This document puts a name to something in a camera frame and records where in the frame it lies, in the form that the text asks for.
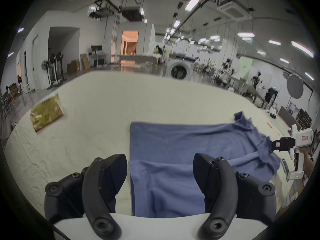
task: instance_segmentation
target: blue cloth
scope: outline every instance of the blue cloth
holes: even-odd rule
[[[163,125],[133,122],[130,127],[133,214],[172,218],[202,214],[204,195],[193,176],[196,153],[225,157],[240,173],[270,181],[280,165],[272,141],[242,112],[234,123]]]

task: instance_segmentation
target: washing machine door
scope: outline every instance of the washing machine door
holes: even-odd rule
[[[187,70],[186,66],[184,66],[182,64],[177,64],[171,68],[170,74],[171,74],[172,78],[183,80],[188,75],[188,70]]]

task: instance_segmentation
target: washing machine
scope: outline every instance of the washing machine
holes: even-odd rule
[[[195,59],[184,54],[169,54],[164,63],[163,76],[190,81],[192,77]]]

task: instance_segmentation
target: white tablecloth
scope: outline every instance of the white tablecloth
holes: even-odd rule
[[[57,90],[64,116],[35,132],[28,111],[10,135],[5,156],[11,173],[29,202],[44,215],[45,186],[89,166],[96,157],[123,153],[129,160],[129,127],[134,121],[160,124],[232,123],[243,111],[272,140],[282,134],[267,125],[265,112],[238,94],[195,82],[154,75],[95,71]],[[289,169],[293,163],[287,152]],[[271,182],[277,210],[292,182],[282,166]],[[129,174],[116,196],[116,212],[131,214]]]

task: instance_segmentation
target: screw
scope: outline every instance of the screw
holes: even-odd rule
[[[49,188],[49,190],[51,191],[51,192],[54,192],[54,191],[56,191],[58,189],[58,186],[56,186],[56,185],[52,185],[52,186],[50,186],[50,188]]]
[[[248,176],[249,176],[249,174],[247,174],[247,173],[245,173],[245,172],[242,172],[242,173],[239,174],[239,177],[240,177],[240,178],[243,178],[243,179],[246,178],[246,177],[248,177]]]
[[[80,176],[80,173],[74,172],[73,174],[71,174],[71,176],[74,178],[78,178]]]
[[[270,185],[263,185],[262,189],[265,191],[271,191],[271,186]]]
[[[209,228],[215,233],[220,233],[226,229],[226,223],[221,219],[215,219],[210,223]]]
[[[109,235],[114,231],[113,223],[105,218],[98,218],[93,226],[101,234]]]

